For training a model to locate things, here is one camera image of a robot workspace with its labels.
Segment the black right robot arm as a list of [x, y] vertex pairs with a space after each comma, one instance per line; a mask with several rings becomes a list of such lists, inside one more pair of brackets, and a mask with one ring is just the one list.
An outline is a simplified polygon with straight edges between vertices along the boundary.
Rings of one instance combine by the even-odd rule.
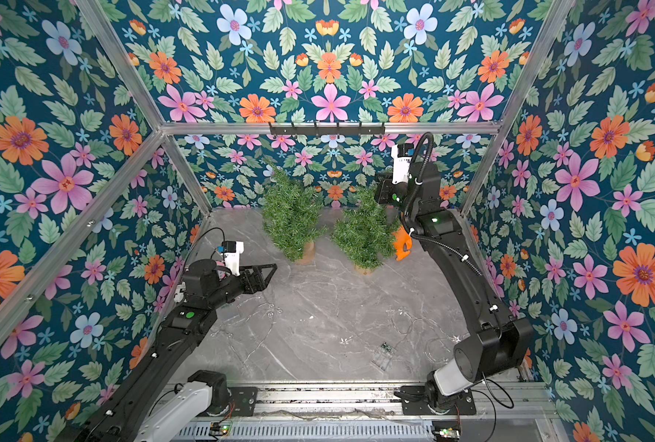
[[529, 320], [516, 318], [487, 279], [472, 254], [465, 224], [441, 207], [440, 175], [426, 161], [398, 158], [380, 176], [375, 199], [398, 208], [406, 238], [430, 255], [458, 301], [469, 333], [454, 346], [454, 355], [427, 377], [421, 395], [434, 411], [446, 411], [466, 390], [485, 379], [516, 368], [533, 338]]

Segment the green christmas tree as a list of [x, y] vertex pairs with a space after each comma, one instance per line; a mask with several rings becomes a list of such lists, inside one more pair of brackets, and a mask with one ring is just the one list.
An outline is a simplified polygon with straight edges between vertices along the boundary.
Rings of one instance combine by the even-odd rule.
[[344, 211], [334, 224], [331, 239], [355, 268], [372, 273], [384, 260], [395, 257], [395, 232], [398, 224], [375, 197], [376, 187], [360, 188], [357, 206]]
[[318, 226], [323, 206], [316, 191], [285, 171], [276, 171], [266, 187], [262, 208], [264, 232], [291, 262], [305, 256], [306, 246], [325, 230]]

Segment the orange plush toy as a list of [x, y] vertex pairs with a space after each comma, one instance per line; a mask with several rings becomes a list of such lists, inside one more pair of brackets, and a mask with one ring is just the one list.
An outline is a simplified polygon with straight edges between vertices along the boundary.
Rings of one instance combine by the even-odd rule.
[[413, 248], [413, 239], [406, 232], [403, 227], [399, 227], [398, 230], [394, 232], [394, 248], [395, 248], [395, 259], [398, 262], [402, 262], [408, 255], [411, 254]]

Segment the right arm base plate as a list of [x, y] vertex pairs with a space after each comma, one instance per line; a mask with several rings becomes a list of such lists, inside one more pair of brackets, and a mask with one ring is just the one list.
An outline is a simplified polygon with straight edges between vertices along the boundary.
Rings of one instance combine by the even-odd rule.
[[424, 386], [401, 386], [394, 391], [404, 415], [451, 415], [471, 416], [476, 414], [476, 405], [470, 390], [452, 396], [441, 395], [437, 388]]

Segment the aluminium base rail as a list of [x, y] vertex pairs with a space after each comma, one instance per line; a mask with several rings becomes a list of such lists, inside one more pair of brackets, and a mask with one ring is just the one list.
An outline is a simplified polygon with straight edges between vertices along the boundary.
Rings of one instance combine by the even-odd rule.
[[252, 418], [298, 420], [384, 419], [429, 420], [438, 418], [536, 420], [557, 418], [557, 407], [540, 382], [494, 381], [469, 388], [476, 405], [471, 416], [404, 415], [394, 391], [414, 381], [313, 381], [235, 382], [229, 387], [257, 387]]

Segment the aluminium frame struts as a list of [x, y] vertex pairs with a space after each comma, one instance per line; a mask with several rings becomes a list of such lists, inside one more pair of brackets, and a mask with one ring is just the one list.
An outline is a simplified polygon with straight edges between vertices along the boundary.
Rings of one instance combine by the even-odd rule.
[[[538, 76], [543, 60], [552, 48], [559, 31], [562, 30], [568, 14], [575, 7], [573, 1], [554, 1], [551, 3], [543, 25], [531, 48], [531, 57], [522, 72], [520, 80], [509, 96], [501, 118], [492, 123], [384, 123], [386, 134], [424, 133], [456, 134], [478, 133], [504, 136], [513, 126], [513, 118], [524, 104], [533, 81]], [[167, 155], [176, 163], [177, 171], [184, 180], [203, 215], [209, 215], [211, 208], [202, 196], [197, 179], [194, 177], [185, 156], [175, 145], [180, 134], [269, 134], [269, 123], [171, 123], [161, 114], [149, 89], [141, 80], [138, 71], [130, 62], [122, 47], [119, 36], [97, 1], [81, 1], [78, 6], [81, 15], [100, 42], [119, 78], [128, 88], [132, 99], [140, 107], [147, 121], [150, 133], [143, 139], [139, 150], [134, 153], [117, 172], [113, 179], [92, 200], [84, 211], [76, 217], [71, 226], [53, 243], [38, 263], [8, 296], [0, 307], [0, 347], [14, 326], [22, 322], [43, 291], [55, 279], [58, 270], [67, 263], [79, 249], [93, 227], [102, 219], [106, 208], [112, 206], [138, 171], [152, 158], [158, 147], [164, 147]]]

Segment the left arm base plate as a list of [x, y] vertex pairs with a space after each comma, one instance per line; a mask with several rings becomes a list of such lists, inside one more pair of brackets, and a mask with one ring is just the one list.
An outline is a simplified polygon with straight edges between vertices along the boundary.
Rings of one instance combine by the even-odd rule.
[[224, 419], [253, 416], [257, 406], [257, 396], [257, 387], [225, 388], [220, 396], [219, 416]]

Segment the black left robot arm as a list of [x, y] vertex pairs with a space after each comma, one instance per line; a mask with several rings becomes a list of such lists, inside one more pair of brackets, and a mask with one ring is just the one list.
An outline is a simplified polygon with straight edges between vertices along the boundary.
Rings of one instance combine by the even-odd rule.
[[212, 259], [191, 263], [183, 272], [183, 300], [165, 317], [137, 368], [111, 399], [80, 424], [65, 427], [60, 441], [169, 441], [193, 418], [229, 403], [226, 377], [192, 376], [181, 392], [160, 408], [154, 404], [179, 366], [215, 324], [220, 307], [242, 295], [268, 288], [275, 263], [246, 265], [236, 273]]

